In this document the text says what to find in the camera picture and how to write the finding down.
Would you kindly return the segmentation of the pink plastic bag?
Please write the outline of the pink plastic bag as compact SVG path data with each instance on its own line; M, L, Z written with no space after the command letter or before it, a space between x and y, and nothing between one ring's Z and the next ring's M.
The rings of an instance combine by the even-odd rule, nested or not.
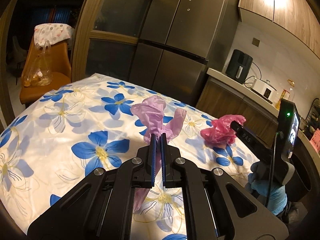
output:
M242 115L224 115L212 120L212 126L202 129L200 135L206 143L212 146L231 145L236 139L235 131L231 128L233 121L243 125L246 122L246 118Z

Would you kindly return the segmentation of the purple rubber glove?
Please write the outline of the purple rubber glove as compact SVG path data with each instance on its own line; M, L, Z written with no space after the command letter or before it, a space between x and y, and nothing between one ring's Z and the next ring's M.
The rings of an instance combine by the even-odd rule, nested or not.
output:
M164 110L166 102L157 95L144 99L131 107L131 113L136 115L141 123L146 126L144 141L152 149L151 159L151 183L155 184L155 178L162 165L161 135L165 134L167 142L175 139L181 132L187 111L177 108L173 118L164 124Z

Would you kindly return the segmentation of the black trash bin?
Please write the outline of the black trash bin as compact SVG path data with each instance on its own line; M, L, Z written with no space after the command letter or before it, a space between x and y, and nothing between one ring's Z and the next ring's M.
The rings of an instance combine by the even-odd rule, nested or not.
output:
M292 154L290 163L295 167L295 172L285 190L289 201L299 202L311 191L311 180L304 164L295 154Z

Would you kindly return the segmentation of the black dish rack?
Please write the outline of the black dish rack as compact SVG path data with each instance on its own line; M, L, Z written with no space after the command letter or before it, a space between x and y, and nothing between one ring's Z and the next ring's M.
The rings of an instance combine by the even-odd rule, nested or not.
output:
M319 107L319 98L315 98L311 104L307 117L304 120L302 132L308 139L311 139L313 134L319 129Z

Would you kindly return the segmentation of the cooking oil bottle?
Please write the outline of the cooking oil bottle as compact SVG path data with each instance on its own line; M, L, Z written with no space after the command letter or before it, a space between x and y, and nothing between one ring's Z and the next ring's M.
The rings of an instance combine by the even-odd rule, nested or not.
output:
M275 108L277 110L280 109L280 103L282 99L289 100L289 101L292 101L294 99L295 97L294 88L295 88L295 82L291 79L288 79L287 85L283 88L283 91L279 97L279 100L275 105Z

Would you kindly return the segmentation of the wooden lower cabinets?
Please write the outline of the wooden lower cabinets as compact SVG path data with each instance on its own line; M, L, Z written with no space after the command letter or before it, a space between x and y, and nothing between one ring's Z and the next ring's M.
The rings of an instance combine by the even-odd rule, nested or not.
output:
M242 115L246 118L244 127L268 146L272 145L278 126L277 115L214 78L208 79L196 108L215 118L227 114Z

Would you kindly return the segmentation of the wooden cabinets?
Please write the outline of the wooden cabinets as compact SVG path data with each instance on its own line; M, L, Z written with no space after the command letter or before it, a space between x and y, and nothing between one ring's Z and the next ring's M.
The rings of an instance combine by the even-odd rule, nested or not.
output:
M246 118L244 127L268 146L272 145L278 126L277 115L214 78L208 79L196 108L215 118L227 114L242 115Z
M319 56L319 22L306 0L240 0L239 8L284 28Z

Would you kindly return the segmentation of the black air fryer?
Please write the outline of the black air fryer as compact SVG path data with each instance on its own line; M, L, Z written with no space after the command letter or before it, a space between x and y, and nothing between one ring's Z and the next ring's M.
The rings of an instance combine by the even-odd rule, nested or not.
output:
M234 81L244 84L251 68L252 61L253 58L251 56L235 49L233 50L225 74Z

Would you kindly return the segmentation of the wooden upper cabinets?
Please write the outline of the wooden upper cabinets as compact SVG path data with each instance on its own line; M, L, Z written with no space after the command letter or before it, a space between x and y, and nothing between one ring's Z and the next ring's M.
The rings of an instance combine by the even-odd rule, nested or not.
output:
M319 22L306 0L240 0L239 8L284 28L319 56Z

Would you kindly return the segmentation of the dark steel refrigerator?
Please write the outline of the dark steel refrigerator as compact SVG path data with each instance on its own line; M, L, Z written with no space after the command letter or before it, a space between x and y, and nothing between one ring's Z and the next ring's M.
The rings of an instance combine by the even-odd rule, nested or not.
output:
M239 0L152 0L129 81L195 106L207 70L221 70L239 23Z

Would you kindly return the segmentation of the clear plastic bag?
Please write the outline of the clear plastic bag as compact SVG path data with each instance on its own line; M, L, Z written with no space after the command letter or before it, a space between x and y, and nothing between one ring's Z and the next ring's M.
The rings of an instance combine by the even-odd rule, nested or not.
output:
M22 84L24 87L47 86L53 81L51 45L47 41L41 47L35 45L36 57L31 61L29 67L25 66L22 73Z

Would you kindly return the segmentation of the orange chair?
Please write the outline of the orange chair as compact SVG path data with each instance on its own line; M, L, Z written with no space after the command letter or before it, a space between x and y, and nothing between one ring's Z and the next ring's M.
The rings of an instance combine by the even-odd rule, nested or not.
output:
M29 105L51 90L71 83L67 41L40 46L31 41L21 76L20 102Z

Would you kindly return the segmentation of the polka dot cloth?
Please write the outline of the polka dot cloth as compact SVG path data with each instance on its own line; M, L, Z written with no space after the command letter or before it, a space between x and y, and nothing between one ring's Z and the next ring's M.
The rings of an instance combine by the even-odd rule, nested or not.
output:
M54 45L73 37L74 28L64 23L44 23L34 28L34 44L43 47L48 41Z

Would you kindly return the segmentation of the wooden glass door cabinet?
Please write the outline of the wooden glass door cabinet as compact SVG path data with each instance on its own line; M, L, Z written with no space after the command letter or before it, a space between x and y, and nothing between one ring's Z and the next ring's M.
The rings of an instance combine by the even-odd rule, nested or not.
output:
M72 80L94 73L127 81L152 0L84 0L72 49Z

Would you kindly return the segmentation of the wall power socket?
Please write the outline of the wall power socket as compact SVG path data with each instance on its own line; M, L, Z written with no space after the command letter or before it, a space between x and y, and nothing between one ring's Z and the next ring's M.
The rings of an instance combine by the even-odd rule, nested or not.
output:
M252 40L252 44L253 44L254 46L256 46L256 47L259 47L260 40L254 37L253 40Z

